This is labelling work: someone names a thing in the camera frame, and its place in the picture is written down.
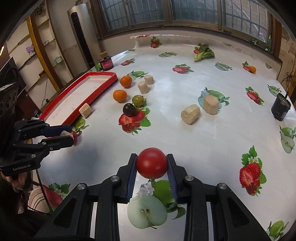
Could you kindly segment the left hand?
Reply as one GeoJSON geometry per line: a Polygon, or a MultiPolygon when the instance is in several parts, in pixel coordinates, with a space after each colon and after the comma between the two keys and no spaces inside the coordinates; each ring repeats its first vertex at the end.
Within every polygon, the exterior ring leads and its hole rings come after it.
{"type": "Polygon", "coordinates": [[[5,176],[1,172],[1,192],[4,194],[8,193],[18,193],[20,190],[22,191],[25,182],[27,180],[28,173],[21,173],[18,175],[18,178],[14,179],[11,176],[5,176]]]}

